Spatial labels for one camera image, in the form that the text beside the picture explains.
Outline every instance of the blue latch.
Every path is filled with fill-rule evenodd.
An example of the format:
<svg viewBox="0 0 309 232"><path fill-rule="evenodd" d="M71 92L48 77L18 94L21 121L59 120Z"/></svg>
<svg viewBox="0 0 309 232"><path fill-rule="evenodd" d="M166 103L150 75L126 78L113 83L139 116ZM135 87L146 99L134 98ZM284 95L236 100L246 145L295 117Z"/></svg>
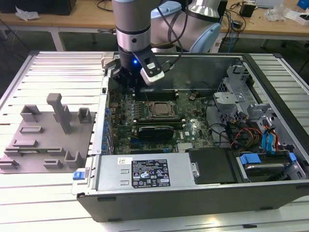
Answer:
<svg viewBox="0 0 309 232"><path fill-rule="evenodd" d="M290 159L292 163L294 163L297 160L293 152L290 152Z"/></svg>
<svg viewBox="0 0 309 232"><path fill-rule="evenodd" d="M261 163L260 157L257 153L243 154L240 157L240 161L243 165L248 163Z"/></svg>
<svg viewBox="0 0 309 232"><path fill-rule="evenodd" d="M85 180L85 172L73 172L73 180Z"/></svg>

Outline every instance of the cable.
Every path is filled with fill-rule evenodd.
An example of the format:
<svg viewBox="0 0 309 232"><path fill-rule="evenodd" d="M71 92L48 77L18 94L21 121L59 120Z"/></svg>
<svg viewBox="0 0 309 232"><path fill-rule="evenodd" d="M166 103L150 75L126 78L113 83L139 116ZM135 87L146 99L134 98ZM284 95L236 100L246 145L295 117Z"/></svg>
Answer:
<svg viewBox="0 0 309 232"><path fill-rule="evenodd" d="M7 29L11 31L11 33L13 33L16 36L16 38L28 49L28 51L31 51L30 48L18 37L18 35L14 31L12 31L12 29L8 25L6 25L6 23L1 18L0 21L4 26L7 27Z"/></svg>
<svg viewBox="0 0 309 232"><path fill-rule="evenodd" d="M166 25L169 27L169 29L171 30L171 32L173 33L174 37L178 39L174 29L172 28L172 26L169 24L169 22L167 21L167 19L165 18L165 16L162 14L161 10L159 7L157 7L158 12L160 13L161 17L163 18L164 22L166 23ZM170 66L172 67L179 59L180 57L183 55L183 45L180 42L180 40L177 40L177 43L179 44L180 47L180 54L170 63Z"/></svg>
<svg viewBox="0 0 309 232"><path fill-rule="evenodd" d="M189 0L186 0L185 4L186 4L186 9L187 9L188 6L189 6ZM167 23L167 25L169 25L169 23L167 22L165 16L162 15L162 12L161 12L161 10L159 9L159 7L157 7L157 9L158 9L160 15L163 17L163 20L165 19L165 20L164 20L165 23ZM188 17L189 17L189 15L185 12L185 20L184 20L183 30L182 30L182 32L180 33L180 35L179 35L178 37L175 36L175 33L173 33L173 29L172 29L172 28L170 27L170 25L169 25L169 28L171 29L173 35L175 36L175 39L174 39L173 41L169 41L168 43L155 44L155 45L152 46L152 48L163 47L163 46L170 45L170 44L173 44L173 43L175 43L175 42L178 42L178 41L180 40L180 38L183 36L184 31L185 31L185 29L186 29L186 27L187 27Z"/></svg>
<svg viewBox="0 0 309 232"><path fill-rule="evenodd" d="M234 34L234 29L233 29L233 22L232 22L232 37L231 37L231 42L230 42L230 46L228 47L228 53L230 53L231 51L231 45L232 45L232 42L233 42L233 34Z"/></svg>
<svg viewBox="0 0 309 232"><path fill-rule="evenodd" d="M306 62L303 64L303 66L300 68L300 70L298 71L298 74L300 74L300 72L304 69L304 67L306 66L308 62L309 62L309 59L307 59Z"/></svg>
<svg viewBox="0 0 309 232"><path fill-rule="evenodd" d="M25 59L24 57L18 55L18 54L15 54L15 52L14 52L14 42L15 42L16 35L14 35L14 37L13 37L13 41L12 41L12 45L11 45L11 50L12 50L12 53L13 53L13 55L14 55L14 57L15 57L16 59L18 59L18 60L21 61L21 62L24 62L26 59Z"/></svg>
<svg viewBox="0 0 309 232"><path fill-rule="evenodd" d="M110 10L110 9L106 9L106 8L105 8L105 7L106 7L106 3L107 3L106 0L99 1L99 2L97 3L97 7L98 7L99 9L104 10L104 11L107 11L107 12L113 12L113 10Z"/></svg>
<svg viewBox="0 0 309 232"><path fill-rule="evenodd" d="M209 89L214 90L214 91L217 91L216 89L214 89L213 87L211 87L206 81L195 81L195 82L192 84L191 88L190 88L191 91L193 91L194 85L195 85L196 83L203 83L203 84L207 85L207 86L209 87Z"/></svg>
<svg viewBox="0 0 309 232"><path fill-rule="evenodd" d="M245 23L243 29L234 30L234 31L236 31L236 32L242 32L243 30L245 30L245 28L246 28L246 26L247 26L247 21L246 21L246 19L245 19L243 16L241 16L239 13L237 13L236 11L232 11L232 10L227 10L227 11L233 12L233 13L237 14L239 17L241 17L241 18L243 19L243 21L244 21L244 23Z"/></svg>
<svg viewBox="0 0 309 232"><path fill-rule="evenodd" d="M239 2L236 2L234 4L232 4L230 6L230 9L233 10L234 8L236 8L237 6L242 6L243 2L242 1L239 1Z"/></svg>

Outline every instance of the metal frame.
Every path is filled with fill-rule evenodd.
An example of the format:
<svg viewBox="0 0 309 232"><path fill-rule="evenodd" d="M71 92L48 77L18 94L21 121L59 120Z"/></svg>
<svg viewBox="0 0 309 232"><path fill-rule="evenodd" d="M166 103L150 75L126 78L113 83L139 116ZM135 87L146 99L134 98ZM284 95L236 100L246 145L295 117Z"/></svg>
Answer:
<svg viewBox="0 0 309 232"><path fill-rule="evenodd" d="M222 39L225 37L226 32L221 32L215 42L214 46L211 48L211 53L217 53L220 48L220 44ZM266 35L266 34L247 34L247 33L240 33L239 38L243 39L263 39L261 43L261 47L264 48L268 42L268 40L309 40L309 35L304 36L294 36L294 35Z"/></svg>
<svg viewBox="0 0 309 232"><path fill-rule="evenodd" d="M55 48L58 52L63 52L66 50L63 40L60 36L60 32L84 32L84 33L99 33L99 28L71 28L71 27L48 27L48 26L11 26L12 30L25 30L25 31L46 31L49 32L53 38ZM0 32L7 30L5 25L0 25ZM92 41L95 42L96 39L92 35Z"/></svg>
<svg viewBox="0 0 309 232"><path fill-rule="evenodd" d="M12 30L25 30L25 31L47 31L51 33L56 50L65 51L63 40L61 39L60 32L83 32L83 33L100 33L102 28L76 28L76 27L48 27L48 26L15 26L9 25ZM0 25L0 34L5 34L2 31L7 30L4 25ZM210 53L218 53L222 39L225 37L226 32L221 32L211 48ZM265 46L266 40L309 40L308 36L294 36L294 35L266 35L266 34L247 34L240 33L239 38L246 39L264 39L261 46Z"/></svg>

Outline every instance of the black cable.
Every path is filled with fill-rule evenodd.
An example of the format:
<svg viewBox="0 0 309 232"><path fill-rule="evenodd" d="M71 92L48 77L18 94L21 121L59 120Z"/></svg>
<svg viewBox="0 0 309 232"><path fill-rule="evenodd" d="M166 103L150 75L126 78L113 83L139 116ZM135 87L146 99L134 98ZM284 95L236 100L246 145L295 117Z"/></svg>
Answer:
<svg viewBox="0 0 309 232"><path fill-rule="evenodd" d="M105 4L104 4L104 7L101 7L101 6L100 6L100 3L102 3L102 2L105 3ZM113 10L106 9L105 6L106 6L106 0L102 0L102 1L99 1L99 2L97 3L97 7L98 7L99 9L104 10L104 11L107 11L107 12L113 12Z"/></svg>
<svg viewBox="0 0 309 232"><path fill-rule="evenodd" d="M300 70L298 71L298 74L300 74L300 72L304 69L305 65L309 62L309 59L306 60L306 62L303 64L303 66L300 68Z"/></svg>
<svg viewBox="0 0 309 232"><path fill-rule="evenodd" d="M4 44L3 44L3 41L0 40L0 42L1 42L1 44L2 44L2 46L3 46L3 48L4 48L4 50L7 51L6 48L5 48L5 46L4 46ZM7 59L6 59L5 57L4 57L4 59L3 59L3 62L4 62L5 65L8 67L8 70L9 70L10 72L13 72L13 70L12 70L11 67L10 67L10 64L8 63L8 61L7 61Z"/></svg>
<svg viewBox="0 0 309 232"><path fill-rule="evenodd" d="M242 1L236 2L236 3L234 3L234 4L232 4L232 5L230 6L230 9L233 10L233 9L234 9L235 7L237 7L237 6L242 6L242 4L243 4Z"/></svg>
<svg viewBox="0 0 309 232"><path fill-rule="evenodd" d="M195 85L196 83L203 83L203 84L207 85L207 86L209 87L209 89L214 90L214 88L211 87L206 81L195 81L195 82L192 84L191 88L190 88L191 91L194 89L194 85Z"/></svg>
<svg viewBox="0 0 309 232"><path fill-rule="evenodd" d="M235 31L235 32L242 32L243 30L245 30L245 28L246 28L246 26L247 26L247 21L246 21L246 19L245 19L243 16L241 16L239 13L237 13L236 11L232 11L232 10L227 10L227 11L233 12L233 13L237 14L239 17L241 17L241 18L243 19L243 21L244 21L244 23L245 23L243 29L240 29L240 30L233 30L233 31Z"/></svg>
<svg viewBox="0 0 309 232"><path fill-rule="evenodd" d="M189 0L186 0L185 4L186 4L186 9L187 9L188 6L189 6ZM164 20L165 23L167 23L167 24L169 25L169 23L167 22L165 16L163 16L161 13L160 13L160 15L163 17L163 20L165 19L165 20ZM169 27L169 28L171 29L173 35L175 36L175 39L174 39L173 41L169 41L168 43L154 44L154 45L152 46L152 48L158 48L158 47L162 47L162 46L166 46L166 45L170 45L170 44L173 44L173 43L175 43L175 42L178 42L178 41L180 40L180 38L183 36L184 31L185 31L185 29L186 29L186 27L187 27L188 18L189 18L189 15L187 14L187 12L185 12L185 19L184 19L183 30L182 30L182 32L180 33L180 35L179 35L178 37L175 36L175 34L173 33L173 29L171 29L171 27Z"/></svg>
<svg viewBox="0 0 309 232"><path fill-rule="evenodd" d="M159 12L159 14L161 15L161 17L163 18L164 22L166 23L166 25L169 27L169 29L171 30L171 32L173 33L174 37L175 38L178 38L174 29L172 28L172 26L169 24L169 22L167 21L167 19L165 18L165 16L163 15L162 11L160 10L159 7L157 7L157 10ZM177 43L179 44L179 47L180 47L180 54L170 63L170 66L172 67L179 59L180 57L182 57L183 55L183 45L182 43L180 42L180 40L178 39L177 40Z"/></svg>
<svg viewBox="0 0 309 232"><path fill-rule="evenodd" d="M5 23L1 18L0 18L0 21L1 21L1 23L2 23L4 26L7 27L7 29L10 30L11 33L13 33L13 34L16 36L16 38L17 38L29 51L31 51L30 48L18 37L18 35L17 35L8 25L6 25L6 23Z"/></svg>
<svg viewBox="0 0 309 232"><path fill-rule="evenodd" d="M223 38L222 41L221 41L220 47L222 46L222 44L224 44L224 42L225 42L225 40L226 40L226 38L227 38L227 35L228 35L228 33L230 32L230 28L231 28L231 22L230 22L231 13L225 10L224 16L227 17L228 29L227 29L227 32L226 32L224 38Z"/></svg>

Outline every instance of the wooden desk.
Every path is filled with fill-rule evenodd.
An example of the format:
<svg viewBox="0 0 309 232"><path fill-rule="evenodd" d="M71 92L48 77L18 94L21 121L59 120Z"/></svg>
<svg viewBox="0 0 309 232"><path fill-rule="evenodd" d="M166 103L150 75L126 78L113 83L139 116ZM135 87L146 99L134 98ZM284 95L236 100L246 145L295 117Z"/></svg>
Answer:
<svg viewBox="0 0 309 232"><path fill-rule="evenodd" d="M239 0L228 0L227 9L233 3L239 2ZM285 0L286 7L296 10L298 0ZM239 13L240 7L236 7L233 11ZM263 34L263 35L292 35L292 36L309 36L309 28L296 23L293 20L286 19L285 21L275 21L268 22L264 18L265 9L256 9L252 17L245 18L247 26L242 34ZM241 17L237 16L235 13L231 15L232 19L243 22ZM222 32L227 32L228 24L226 16L223 19L222 23Z"/></svg>
<svg viewBox="0 0 309 232"><path fill-rule="evenodd" d="M239 0L228 0L227 8ZM64 51L64 45L59 36L60 32L90 32L98 33L98 29L111 29L115 27L113 13L97 7L98 0L77 0L71 15L40 14L40 19L28 22L19 19L15 14L0 14L0 18L14 30L48 31L51 33L57 51ZM292 10L297 9L297 0L285 0L285 4ZM239 35L240 38L279 39L279 40L309 40L309 28L301 26L293 20L285 22L267 22L264 19L265 9L256 9L251 18L246 18L246 29ZM243 21L232 13L232 19ZM6 27L0 24L0 31ZM222 30L217 40L217 45L225 36L228 29L227 18L224 17Z"/></svg>

